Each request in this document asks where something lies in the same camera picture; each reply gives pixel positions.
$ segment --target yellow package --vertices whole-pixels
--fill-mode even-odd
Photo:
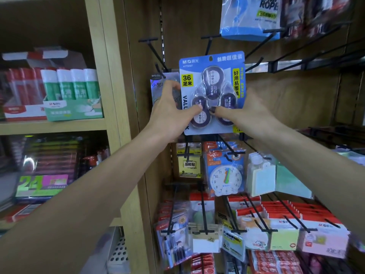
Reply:
[[[202,156],[201,143],[188,143],[189,161],[184,158],[186,143],[176,143],[176,153],[179,162],[180,177],[201,178],[200,159]]]

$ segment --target hand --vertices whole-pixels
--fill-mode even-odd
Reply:
[[[161,98],[155,102],[150,121],[146,126],[153,134],[160,135],[165,144],[181,135],[191,119],[203,110],[201,105],[193,105],[187,110],[178,110],[172,96],[172,88],[180,90],[180,83],[166,80]]]
[[[209,111],[216,117],[232,121],[244,133],[253,138],[260,138],[272,131],[272,125],[279,122],[250,88],[247,89],[247,96],[242,109],[228,109],[219,106],[212,107]]]

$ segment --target green display box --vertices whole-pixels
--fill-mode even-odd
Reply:
[[[103,118],[101,99],[43,101],[48,121]]]

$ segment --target person's right hand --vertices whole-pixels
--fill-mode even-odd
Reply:
[[[244,133],[253,138],[261,137],[270,132],[272,125],[278,120],[272,115],[253,89],[247,89],[246,100],[242,109],[228,109],[225,107],[212,107],[210,113],[232,121]]]

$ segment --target clock face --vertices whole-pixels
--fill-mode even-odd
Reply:
[[[236,194],[242,183],[242,175],[234,166],[218,166],[210,174],[209,182],[216,196]]]

